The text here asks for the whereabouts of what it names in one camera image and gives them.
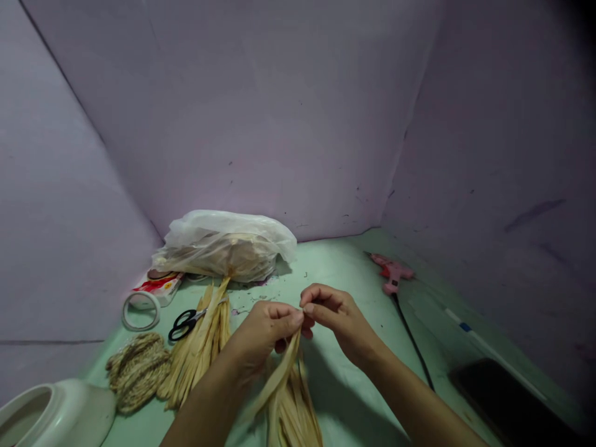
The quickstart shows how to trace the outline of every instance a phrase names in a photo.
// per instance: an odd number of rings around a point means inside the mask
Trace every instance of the dried corn husk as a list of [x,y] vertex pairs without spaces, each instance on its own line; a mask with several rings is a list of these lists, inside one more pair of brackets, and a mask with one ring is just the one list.
[[267,369],[271,374],[245,415],[245,419],[252,419],[266,408],[269,447],[323,446],[299,340],[300,332],[297,332],[275,370],[272,370],[272,362],[268,361]]
[[230,301],[217,305],[225,297],[229,281],[225,278],[215,292],[212,284],[207,287],[197,306],[197,311],[207,312],[172,349],[171,372],[157,391],[160,399],[167,400],[166,410],[182,406],[230,338]]

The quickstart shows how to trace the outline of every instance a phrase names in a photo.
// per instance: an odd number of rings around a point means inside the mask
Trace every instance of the left hand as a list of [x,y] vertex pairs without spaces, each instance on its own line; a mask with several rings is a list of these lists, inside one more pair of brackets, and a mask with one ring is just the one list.
[[258,301],[225,345],[220,357],[230,362],[230,368],[238,369],[242,381],[252,382],[259,376],[274,348],[278,353],[283,352],[286,338],[299,330],[307,338],[312,338],[310,328],[313,325],[314,321],[310,318],[305,321],[302,311],[289,304]]

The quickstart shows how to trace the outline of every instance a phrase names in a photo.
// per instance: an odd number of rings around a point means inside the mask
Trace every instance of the clear plastic bag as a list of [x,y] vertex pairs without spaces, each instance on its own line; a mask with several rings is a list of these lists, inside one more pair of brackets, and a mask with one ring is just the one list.
[[296,237],[275,219],[227,211],[196,210],[174,220],[166,245],[153,255],[153,268],[230,276],[234,281],[266,279],[278,254],[294,260]]

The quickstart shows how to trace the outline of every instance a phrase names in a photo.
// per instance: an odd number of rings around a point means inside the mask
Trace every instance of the scissors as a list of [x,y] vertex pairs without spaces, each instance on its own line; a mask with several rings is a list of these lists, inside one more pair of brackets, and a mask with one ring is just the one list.
[[[220,305],[223,302],[228,301],[228,297],[222,299],[219,303],[215,306]],[[197,312],[194,309],[189,309],[178,315],[178,318],[174,322],[174,327],[168,334],[168,339],[170,341],[178,341],[184,338],[185,336],[189,335],[190,332],[194,329],[197,325],[197,321],[207,313],[207,309],[203,309],[200,312]],[[176,332],[181,331],[179,335],[174,335]]]

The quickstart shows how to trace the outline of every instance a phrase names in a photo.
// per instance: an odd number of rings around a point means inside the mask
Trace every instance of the rope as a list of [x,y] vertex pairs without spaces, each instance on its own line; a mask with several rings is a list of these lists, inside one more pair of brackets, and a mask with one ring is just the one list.
[[137,335],[111,356],[106,370],[118,411],[131,414],[145,405],[168,377],[170,366],[170,353],[156,332]]

